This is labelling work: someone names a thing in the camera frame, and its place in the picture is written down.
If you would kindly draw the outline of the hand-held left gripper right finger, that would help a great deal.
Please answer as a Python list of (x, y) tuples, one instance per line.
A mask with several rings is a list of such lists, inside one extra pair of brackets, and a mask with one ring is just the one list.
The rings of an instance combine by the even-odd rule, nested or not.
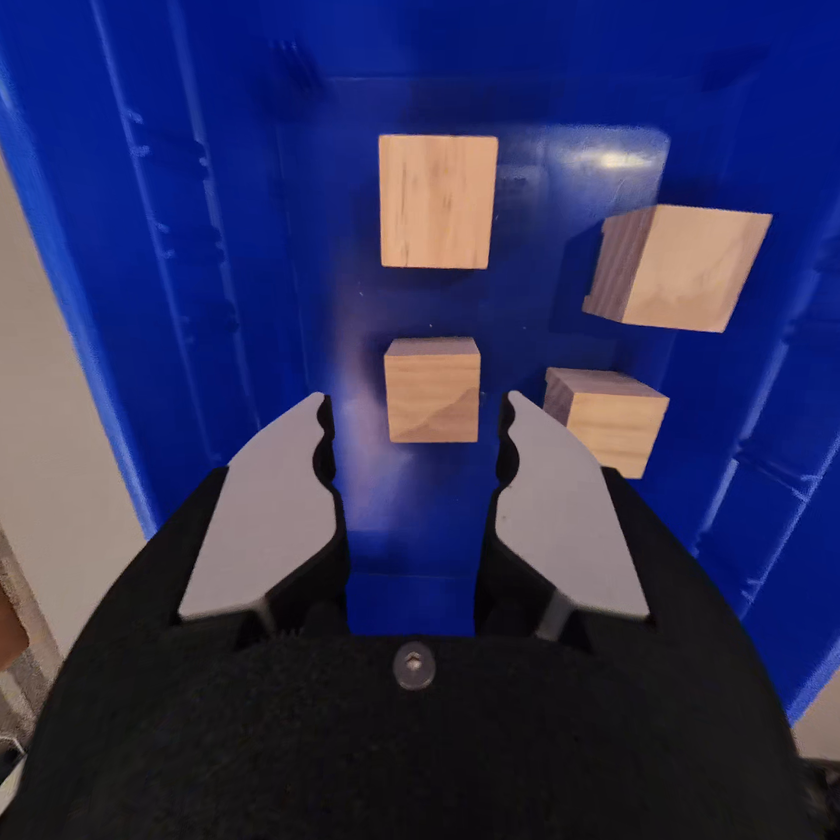
[(583, 613), (646, 623), (648, 601), (594, 456), (518, 391), (501, 399), (498, 438), (477, 635), (557, 642)]

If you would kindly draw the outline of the grey desk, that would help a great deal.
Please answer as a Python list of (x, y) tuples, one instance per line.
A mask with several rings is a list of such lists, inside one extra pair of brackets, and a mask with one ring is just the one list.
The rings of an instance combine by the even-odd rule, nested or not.
[[(119, 419), (109, 436), (3, 152), (1, 204), (2, 577), (51, 682), (157, 526), (141, 525), (123, 475), (133, 467), (112, 446)], [(470, 633), (477, 550), (466, 574), (351, 576), (351, 626)], [(794, 736), (805, 754), (838, 759), (838, 677), (827, 685)]]

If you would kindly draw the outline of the blue plastic bin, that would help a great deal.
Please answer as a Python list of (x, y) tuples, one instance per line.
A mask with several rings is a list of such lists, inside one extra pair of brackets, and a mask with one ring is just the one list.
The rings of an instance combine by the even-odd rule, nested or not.
[[(2, 146), (141, 525), (331, 395), (352, 576), (466, 574), (501, 396), (670, 400), (647, 504), (788, 718), (838, 668), (838, 2), (2, 2)], [(381, 263), (382, 134), (499, 140), (487, 269)], [(602, 222), (771, 214), (720, 334), (582, 311)], [(394, 444), (395, 339), (472, 338), (474, 444)]]

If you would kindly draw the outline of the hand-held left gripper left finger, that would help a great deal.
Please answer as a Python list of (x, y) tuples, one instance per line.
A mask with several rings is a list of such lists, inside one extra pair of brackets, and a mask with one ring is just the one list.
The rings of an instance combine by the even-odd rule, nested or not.
[(271, 634), (350, 632), (334, 435), (331, 399), (314, 392), (231, 458), (180, 619), (253, 613)]

